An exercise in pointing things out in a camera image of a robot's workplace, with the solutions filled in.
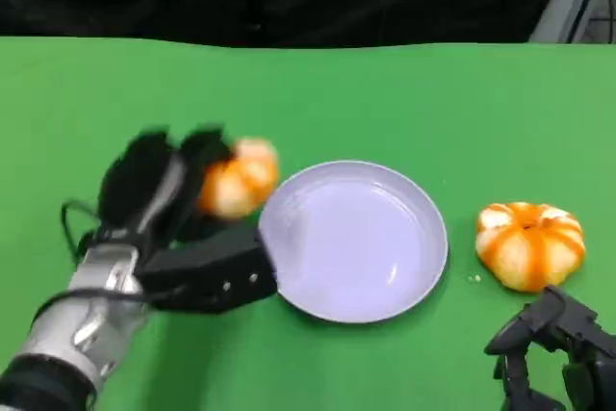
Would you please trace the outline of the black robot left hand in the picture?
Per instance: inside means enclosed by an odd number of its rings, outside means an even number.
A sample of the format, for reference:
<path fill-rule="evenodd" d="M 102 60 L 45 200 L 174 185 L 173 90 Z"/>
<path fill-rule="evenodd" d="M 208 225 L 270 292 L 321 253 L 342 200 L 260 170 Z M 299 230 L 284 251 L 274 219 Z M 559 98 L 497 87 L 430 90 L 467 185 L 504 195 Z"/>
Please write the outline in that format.
<path fill-rule="evenodd" d="M 231 157 L 220 126 L 198 128 L 180 142 L 166 128 L 140 132 L 103 177 L 99 236 L 136 247 L 142 258 L 212 236 L 223 220 L 203 211 L 198 199 L 210 169 Z"/>

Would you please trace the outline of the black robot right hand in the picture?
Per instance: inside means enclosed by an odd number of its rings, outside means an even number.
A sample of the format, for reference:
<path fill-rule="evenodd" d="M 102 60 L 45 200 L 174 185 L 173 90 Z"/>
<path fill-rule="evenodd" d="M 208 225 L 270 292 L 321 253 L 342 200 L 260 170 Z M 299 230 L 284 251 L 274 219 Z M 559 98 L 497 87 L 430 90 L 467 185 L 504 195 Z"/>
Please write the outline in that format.
<path fill-rule="evenodd" d="M 504 392 L 503 410 L 563 410 L 565 405 L 530 386 L 526 354 L 532 344 L 561 350 L 569 362 L 562 376 L 576 410 L 615 408 L 615 336 L 598 314 L 555 286 L 524 306 L 485 347 L 497 358 L 493 378 Z"/>

